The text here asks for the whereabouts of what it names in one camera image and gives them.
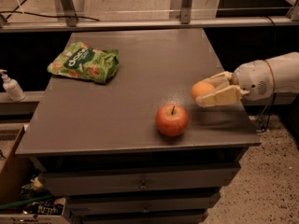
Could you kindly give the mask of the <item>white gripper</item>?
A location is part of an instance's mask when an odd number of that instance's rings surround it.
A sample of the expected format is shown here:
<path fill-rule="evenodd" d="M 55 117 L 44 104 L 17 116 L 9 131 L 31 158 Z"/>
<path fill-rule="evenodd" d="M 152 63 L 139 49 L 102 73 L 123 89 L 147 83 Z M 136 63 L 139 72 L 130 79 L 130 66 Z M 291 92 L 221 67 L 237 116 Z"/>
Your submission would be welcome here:
<path fill-rule="evenodd" d="M 241 64 L 233 73 L 220 72 L 203 79 L 203 82 L 214 89 L 196 98 L 195 102 L 201 107 L 232 105 L 242 97 L 250 101 L 262 100 L 269 98 L 274 91 L 272 71 L 262 60 Z"/>

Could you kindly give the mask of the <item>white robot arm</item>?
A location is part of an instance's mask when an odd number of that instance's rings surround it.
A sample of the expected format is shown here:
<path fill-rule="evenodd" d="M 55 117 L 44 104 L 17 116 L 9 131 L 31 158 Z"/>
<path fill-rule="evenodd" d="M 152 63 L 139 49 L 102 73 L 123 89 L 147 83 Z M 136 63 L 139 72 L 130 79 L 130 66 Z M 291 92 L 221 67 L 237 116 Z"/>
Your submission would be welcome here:
<path fill-rule="evenodd" d="M 262 100 L 275 93 L 299 92 L 299 53 L 239 65 L 233 73 L 221 72 L 204 79 L 211 91 L 196 95 L 201 107 L 232 105 L 240 100 Z"/>

